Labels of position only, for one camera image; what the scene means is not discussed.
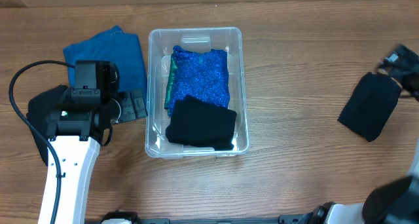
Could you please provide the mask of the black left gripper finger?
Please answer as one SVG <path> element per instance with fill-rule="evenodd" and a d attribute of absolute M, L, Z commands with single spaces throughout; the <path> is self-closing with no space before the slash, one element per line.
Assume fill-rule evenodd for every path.
<path fill-rule="evenodd" d="M 118 94 L 118 103 L 121 106 L 121 114 L 118 119 L 119 123 L 134 121 L 136 114 L 132 103 L 131 95 L 129 92 L 120 92 Z"/>
<path fill-rule="evenodd" d="M 144 118 L 147 116 L 147 109 L 145 106 L 145 100 L 140 89 L 132 91 L 132 101 L 136 118 Z"/>

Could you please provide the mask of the black cloth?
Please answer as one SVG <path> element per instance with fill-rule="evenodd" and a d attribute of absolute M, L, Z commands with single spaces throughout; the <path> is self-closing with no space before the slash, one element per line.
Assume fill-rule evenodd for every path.
<path fill-rule="evenodd" d="M 171 143 L 229 151 L 236 117 L 235 111 L 186 96 L 175 102 L 166 137 Z"/>
<path fill-rule="evenodd" d="M 372 142 L 379 137 L 401 92 L 402 88 L 391 77 L 369 72 L 354 88 L 338 122 Z"/>

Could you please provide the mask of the blue sequin garment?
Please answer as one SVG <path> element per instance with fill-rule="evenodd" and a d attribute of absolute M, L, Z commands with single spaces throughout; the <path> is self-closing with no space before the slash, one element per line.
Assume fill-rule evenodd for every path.
<path fill-rule="evenodd" d="M 186 96 L 227 108 L 230 102 L 227 60 L 224 50 L 199 53 L 174 46 L 164 102 L 168 116 L 172 115 L 175 102 Z"/>

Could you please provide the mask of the black cloth under left arm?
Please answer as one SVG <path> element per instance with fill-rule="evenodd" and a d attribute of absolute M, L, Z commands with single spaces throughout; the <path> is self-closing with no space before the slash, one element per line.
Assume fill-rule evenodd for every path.
<path fill-rule="evenodd" d="M 67 89 L 68 86 L 59 85 L 55 88 L 47 90 L 46 92 L 40 93 L 38 96 L 32 98 L 28 103 L 28 112 L 26 114 L 27 120 L 41 133 L 44 138 L 47 138 L 46 118 L 56 104 L 60 102 Z M 41 156 L 41 160 L 46 166 L 48 166 L 48 149 L 46 144 L 42 141 L 40 136 L 35 134 L 33 130 L 31 130 L 31 133 Z"/>

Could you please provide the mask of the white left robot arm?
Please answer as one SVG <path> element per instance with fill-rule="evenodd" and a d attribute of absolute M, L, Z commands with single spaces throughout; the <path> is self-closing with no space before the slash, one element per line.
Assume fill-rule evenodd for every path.
<path fill-rule="evenodd" d="M 60 166 L 62 181 L 54 222 L 84 223 L 90 179 L 100 145 L 92 138 L 81 141 L 77 136 L 61 136 L 51 144 L 59 161 L 55 162 L 51 153 L 43 155 L 48 159 L 48 172 L 38 222 L 51 222 L 57 188 L 56 167 Z"/>

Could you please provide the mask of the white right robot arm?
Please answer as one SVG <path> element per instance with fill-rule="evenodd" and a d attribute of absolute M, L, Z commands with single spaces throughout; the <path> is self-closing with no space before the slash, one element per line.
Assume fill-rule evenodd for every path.
<path fill-rule="evenodd" d="M 418 55 L 404 45 L 368 72 L 344 106 L 338 121 L 368 142 L 379 137 L 401 98 L 418 99 Z M 318 206 L 299 223 L 417 223 L 418 159 L 401 179 L 373 190 L 365 202 Z"/>

